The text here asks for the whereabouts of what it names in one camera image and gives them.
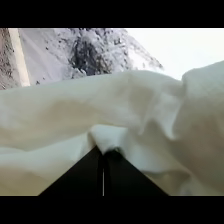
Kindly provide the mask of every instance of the white fabric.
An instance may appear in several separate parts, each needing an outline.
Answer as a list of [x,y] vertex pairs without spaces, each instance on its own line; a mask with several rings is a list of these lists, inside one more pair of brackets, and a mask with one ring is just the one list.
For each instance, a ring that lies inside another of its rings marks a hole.
[[224,195],[224,62],[0,92],[0,195],[39,195],[95,144],[170,195]]

